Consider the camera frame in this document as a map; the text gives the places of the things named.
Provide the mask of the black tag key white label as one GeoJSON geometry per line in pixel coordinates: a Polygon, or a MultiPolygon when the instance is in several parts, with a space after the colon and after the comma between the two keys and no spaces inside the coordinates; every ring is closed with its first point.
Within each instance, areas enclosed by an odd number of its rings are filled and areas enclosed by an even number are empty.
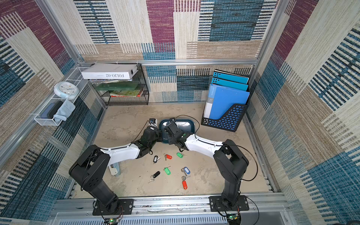
{"type": "Polygon", "coordinates": [[[159,161],[160,157],[158,157],[157,155],[154,156],[154,159],[153,159],[153,163],[157,163],[159,161]]]}

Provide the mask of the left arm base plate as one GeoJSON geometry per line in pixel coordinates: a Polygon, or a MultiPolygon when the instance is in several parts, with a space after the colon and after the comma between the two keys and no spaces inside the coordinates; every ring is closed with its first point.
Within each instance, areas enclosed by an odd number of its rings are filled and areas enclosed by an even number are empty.
{"type": "Polygon", "coordinates": [[[107,215],[131,215],[134,205],[134,199],[119,199],[113,201],[108,206],[103,205],[99,200],[93,204],[93,216],[107,215]]]}

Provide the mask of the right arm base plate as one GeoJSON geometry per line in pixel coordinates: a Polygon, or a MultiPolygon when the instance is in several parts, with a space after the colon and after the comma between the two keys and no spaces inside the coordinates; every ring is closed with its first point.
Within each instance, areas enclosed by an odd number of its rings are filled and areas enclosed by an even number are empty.
{"type": "Polygon", "coordinates": [[[249,205],[246,196],[240,195],[235,203],[224,200],[222,196],[210,196],[210,209],[212,212],[248,211],[249,205]]]}

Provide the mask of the blue tag key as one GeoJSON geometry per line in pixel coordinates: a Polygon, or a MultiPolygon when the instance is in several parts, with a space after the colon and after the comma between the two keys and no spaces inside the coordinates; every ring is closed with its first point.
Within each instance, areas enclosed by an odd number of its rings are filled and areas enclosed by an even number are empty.
{"type": "Polygon", "coordinates": [[[190,170],[187,167],[182,168],[181,171],[185,173],[186,176],[190,175],[190,170]]]}

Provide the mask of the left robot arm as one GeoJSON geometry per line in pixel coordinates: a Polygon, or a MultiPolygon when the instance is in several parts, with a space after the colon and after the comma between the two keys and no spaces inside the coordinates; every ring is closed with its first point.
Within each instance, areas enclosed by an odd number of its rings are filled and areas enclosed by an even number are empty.
{"type": "Polygon", "coordinates": [[[160,138],[161,131],[156,126],[148,126],[140,139],[127,145],[112,149],[91,145],[71,166],[69,175],[97,200],[99,213],[120,214],[118,196],[103,181],[105,171],[113,164],[152,154],[152,148],[160,138]]]}

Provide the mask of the teal plastic storage box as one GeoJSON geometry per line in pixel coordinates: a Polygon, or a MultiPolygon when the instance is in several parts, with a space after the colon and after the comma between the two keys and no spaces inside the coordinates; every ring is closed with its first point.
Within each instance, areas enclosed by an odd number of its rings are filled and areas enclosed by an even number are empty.
{"type": "MultiPolygon", "coordinates": [[[[158,128],[161,130],[162,143],[168,144],[168,134],[165,127],[170,123],[170,119],[163,119],[159,122],[158,128]]],[[[177,119],[175,124],[179,129],[187,133],[195,132],[195,123],[189,119],[177,119]]]]}

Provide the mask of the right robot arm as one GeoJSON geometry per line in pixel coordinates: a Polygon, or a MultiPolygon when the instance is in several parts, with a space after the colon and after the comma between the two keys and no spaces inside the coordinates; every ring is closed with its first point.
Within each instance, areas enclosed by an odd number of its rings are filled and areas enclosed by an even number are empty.
{"type": "Polygon", "coordinates": [[[240,186],[249,161],[239,147],[231,139],[217,142],[201,138],[194,133],[181,130],[175,122],[165,126],[168,143],[176,145],[179,150],[201,153],[213,158],[220,174],[225,179],[224,190],[221,194],[225,209],[232,209],[240,197],[240,186]]]}

